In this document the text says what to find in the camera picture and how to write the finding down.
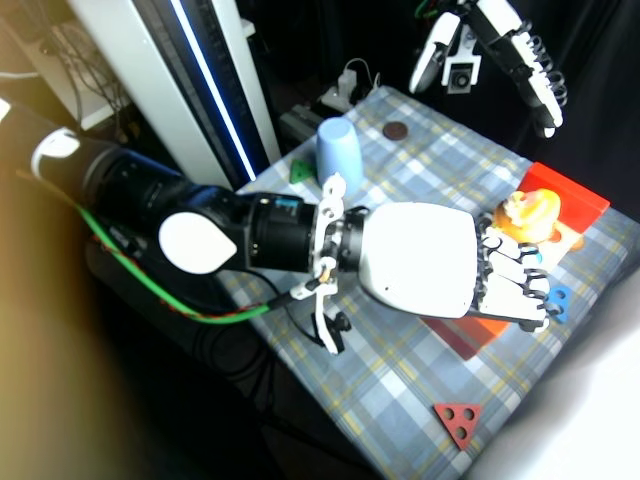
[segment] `green block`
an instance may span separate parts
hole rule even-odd
[[[298,183],[316,176],[315,165],[305,162],[304,160],[294,159],[291,162],[291,173],[289,175],[289,183]]]

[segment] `plaid fabric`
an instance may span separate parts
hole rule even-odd
[[[380,88],[346,115],[358,131],[366,180],[347,207],[421,201],[478,214],[492,209],[519,184],[530,162],[391,88]],[[382,135],[399,120],[409,136]],[[317,202],[314,180],[290,185],[294,158],[314,158],[314,139],[265,171],[243,191],[295,194]],[[446,227],[434,225],[434,235]],[[552,283],[571,288],[570,320],[531,335],[511,325],[474,358],[464,362],[418,317],[372,301],[354,275],[340,277],[338,309],[353,329],[343,335],[346,351],[332,356],[293,327],[282,311],[253,320],[331,418],[373,465],[389,478],[459,477],[498,432],[540,378],[625,260],[634,256],[640,225],[613,209],[587,232],[586,247],[565,257]],[[268,271],[287,290],[304,276]],[[224,272],[239,304],[270,298],[259,280]],[[311,330],[310,300],[290,307]],[[435,415],[439,402],[481,404],[484,411],[469,448],[460,452]]]

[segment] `blurry yellow object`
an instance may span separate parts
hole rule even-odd
[[[544,242],[555,233],[560,203],[557,193],[544,188],[529,193],[517,191],[498,205],[493,222],[519,243]]]

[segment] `red triangle block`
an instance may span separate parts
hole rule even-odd
[[[482,413],[482,405],[436,403],[433,408],[458,448],[467,448]]]

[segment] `robotic hand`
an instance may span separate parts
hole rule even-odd
[[[509,75],[532,110],[536,133],[551,138],[562,125],[567,102],[564,76],[553,62],[530,22],[520,19],[507,0],[444,0],[445,10],[434,24],[409,82],[411,93],[426,90],[444,66],[442,85],[448,93],[469,93],[478,82],[481,57],[476,41]],[[456,37],[456,55],[448,56]]]
[[[366,214],[345,211],[346,186],[337,175],[324,185],[318,205],[290,195],[238,195],[195,185],[130,150],[79,138],[1,99],[0,145],[3,153],[11,152],[0,158],[1,167],[27,170],[99,217],[157,242],[166,259],[185,272],[311,273],[270,306],[315,295],[316,331],[332,354],[344,347],[338,322],[327,322],[324,299],[338,292],[339,271],[357,272],[370,295],[399,310],[441,318],[480,310],[528,330],[544,327],[544,293],[529,305],[531,315],[519,313],[526,311],[525,293],[540,290],[531,287],[519,246],[502,240],[485,246],[487,235],[466,212],[425,203],[391,203]],[[434,233],[437,225],[447,225],[446,234]],[[496,252],[504,258],[492,266]],[[485,291],[479,285],[492,273],[498,287]],[[509,277],[517,287],[500,286]],[[509,303],[513,308],[496,301],[503,298],[500,288],[517,300]]]

